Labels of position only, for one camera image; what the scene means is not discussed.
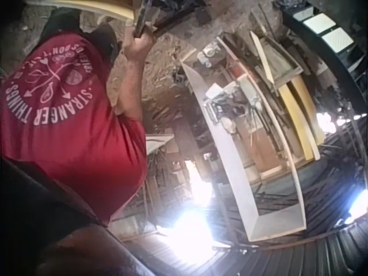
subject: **hand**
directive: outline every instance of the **hand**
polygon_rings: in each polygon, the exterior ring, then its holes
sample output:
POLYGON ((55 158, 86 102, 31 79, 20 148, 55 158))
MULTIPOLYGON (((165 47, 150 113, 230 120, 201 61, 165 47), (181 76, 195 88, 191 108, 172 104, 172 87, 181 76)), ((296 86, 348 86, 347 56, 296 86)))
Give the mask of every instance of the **hand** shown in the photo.
POLYGON ((126 22, 125 36, 123 41, 124 55, 129 62, 144 63, 148 53, 156 42, 152 31, 145 27, 141 38, 134 38, 133 21, 126 22))

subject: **dirt floor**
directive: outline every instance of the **dirt floor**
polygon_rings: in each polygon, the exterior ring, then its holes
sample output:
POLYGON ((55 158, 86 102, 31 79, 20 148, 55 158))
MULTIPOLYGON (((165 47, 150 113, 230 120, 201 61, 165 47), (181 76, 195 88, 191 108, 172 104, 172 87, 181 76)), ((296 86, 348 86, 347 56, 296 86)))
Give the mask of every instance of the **dirt floor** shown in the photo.
MULTIPOLYGON (((251 9, 265 24, 255 0, 212 0, 211 15, 214 20, 198 28, 195 18, 176 27, 171 33, 160 37, 149 54, 143 79, 143 106, 145 113, 145 127, 148 133, 160 132, 159 122, 155 118, 164 117, 161 113, 171 113, 175 116, 180 109, 182 97, 189 92, 187 87, 174 83, 173 69, 180 65, 180 58, 187 54, 193 46, 200 47, 215 38, 222 31, 237 31, 245 39, 249 37, 249 30, 259 31, 251 9)), ((259 2, 271 27, 277 36, 285 32, 282 26, 281 13, 273 9, 270 0, 259 2)), ((53 7, 27 6, 23 12, 21 22, 11 24, 1 40, 1 67, 7 74, 16 70, 37 44, 40 33, 53 7)), ((100 14, 83 11, 80 17, 80 27, 85 32, 91 32, 97 26, 100 14)), ((125 24, 113 19, 109 23, 116 32, 118 40, 124 38, 125 24)), ((117 90, 124 76, 124 55, 120 55, 111 71, 107 83, 108 96, 114 104, 117 90)))

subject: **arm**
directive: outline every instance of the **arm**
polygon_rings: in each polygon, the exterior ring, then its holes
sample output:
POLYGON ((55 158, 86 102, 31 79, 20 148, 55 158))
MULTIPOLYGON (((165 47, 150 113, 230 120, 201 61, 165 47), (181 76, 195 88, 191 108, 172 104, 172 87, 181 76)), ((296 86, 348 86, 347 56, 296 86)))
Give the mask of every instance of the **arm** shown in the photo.
POLYGON ((126 72, 121 82, 116 113, 126 118, 142 121, 141 88, 145 59, 155 43, 152 32, 145 28, 141 38, 134 38, 132 22, 126 23, 124 55, 127 59, 126 72))

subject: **red t-shirt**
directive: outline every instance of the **red t-shirt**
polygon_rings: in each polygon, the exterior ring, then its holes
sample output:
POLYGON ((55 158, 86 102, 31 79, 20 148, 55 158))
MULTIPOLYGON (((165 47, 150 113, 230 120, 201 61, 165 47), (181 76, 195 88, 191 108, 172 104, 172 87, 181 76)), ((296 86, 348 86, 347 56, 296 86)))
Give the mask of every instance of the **red t-shirt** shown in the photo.
POLYGON ((143 126, 113 113, 108 75, 95 46, 63 33, 0 89, 2 155, 35 162, 103 221, 135 195, 147 173, 143 126))

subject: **corrugated metal wall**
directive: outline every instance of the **corrugated metal wall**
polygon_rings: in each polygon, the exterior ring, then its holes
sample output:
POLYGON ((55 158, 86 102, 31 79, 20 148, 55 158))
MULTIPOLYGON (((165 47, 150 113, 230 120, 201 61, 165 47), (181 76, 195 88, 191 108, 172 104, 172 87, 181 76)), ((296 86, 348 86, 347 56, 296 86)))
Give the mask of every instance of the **corrugated metal wall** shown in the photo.
POLYGON ((245 254, 219 251, 202 263, 188 263, 177 257, 169 238, 162 235, 143 237, 126 243, 126 246, 157 275, 342 276, 351 275, 368 257, 368 222, 364 217, 342 231, 298 244, 245 254))

